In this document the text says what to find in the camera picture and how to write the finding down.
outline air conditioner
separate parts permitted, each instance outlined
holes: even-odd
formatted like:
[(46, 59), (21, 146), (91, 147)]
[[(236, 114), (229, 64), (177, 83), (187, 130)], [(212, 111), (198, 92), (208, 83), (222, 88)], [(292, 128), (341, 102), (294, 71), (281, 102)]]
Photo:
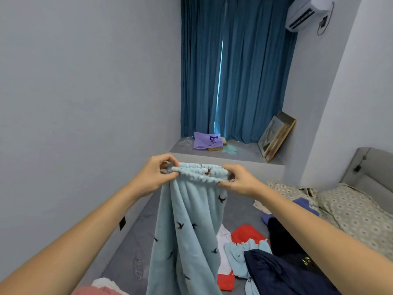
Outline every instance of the air conditioner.
[(291, 32), (299, 32), (323, 13), (332, 9), (336, 0), (295, 0), (288, 8), (285, 27)]

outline picture frame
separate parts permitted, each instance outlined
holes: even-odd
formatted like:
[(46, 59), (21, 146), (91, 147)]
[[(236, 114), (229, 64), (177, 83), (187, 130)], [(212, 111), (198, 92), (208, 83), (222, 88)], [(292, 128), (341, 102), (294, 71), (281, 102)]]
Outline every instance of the picture frame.
[(266, 155), (266, 160), (271, 162), (275, 154), (277, 153), (278, 149), (281, 147), (284, 140), (287, 138), (289, 132), (296, 124), (296, 119), (292, 118), (291, 116), (287, 115), (284, 112), (280, 112), (277, 115), (277, 118), (280, 119), (283, 123), (285, 123), (284, 129), (279, 134), (276, 141), (270, 147), (269, 152)]
[(267, 156), (269, 150), (275, 144), (281, 132), (285, 128), (285, 125), (286, 124), (277, 116), (273, 116), (258, 142), (258, 147), (263, 157)]

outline purple clothing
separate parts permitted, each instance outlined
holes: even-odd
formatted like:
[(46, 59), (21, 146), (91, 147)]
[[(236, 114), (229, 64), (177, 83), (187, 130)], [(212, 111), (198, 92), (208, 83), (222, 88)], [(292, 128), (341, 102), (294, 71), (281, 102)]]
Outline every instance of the purple clothing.
[[(308, 211), (314, 213), (317, 217), (319, 217), (319, 213), (315, 211), (314, 209), (310, 208), (310, 202), (307, 199), (304, 198), (297, 198), (296, 200), (293, 200), (292, 202), (298, 204), (299, 206), (307, 209)], [(261, 222), (263, 222), (265, 225), (268, 225), (269, 219), (273, 218), (273, 214), (267, 214), (262, 212), (261, 216)]]
[(194, 133), (194, 149), (221, 147), (224, 143), (219, 134)]

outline white wall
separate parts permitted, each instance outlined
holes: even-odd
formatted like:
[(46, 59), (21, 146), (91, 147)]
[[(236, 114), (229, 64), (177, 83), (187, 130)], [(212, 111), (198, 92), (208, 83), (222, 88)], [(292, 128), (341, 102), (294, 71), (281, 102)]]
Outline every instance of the white wall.
[(179, 138), (180, 0), (0, 0), (0, 37), (1, 280)]
[(317, 35), (320, 19), (297, 36), (282, 108), (297, 119), (279, 152), (284, 183), (300, 183), (360, 1), (337, 0), (322, 36)]
[(362, 0), (302, 184), (339, 182), (359, 147), (393, 152), (393, 0)]

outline blue curtain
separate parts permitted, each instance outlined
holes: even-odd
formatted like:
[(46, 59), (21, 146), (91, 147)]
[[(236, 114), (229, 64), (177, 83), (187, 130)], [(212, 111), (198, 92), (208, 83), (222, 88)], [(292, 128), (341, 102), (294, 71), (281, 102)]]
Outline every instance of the blue curtain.
[(292, 1), (227, 0), (215, 116), (226, 139), (258, 142), (282, 109), (296, 42), (285, 30)]
[(226, 0), (182, 0), (181, 136), (214, 133)]

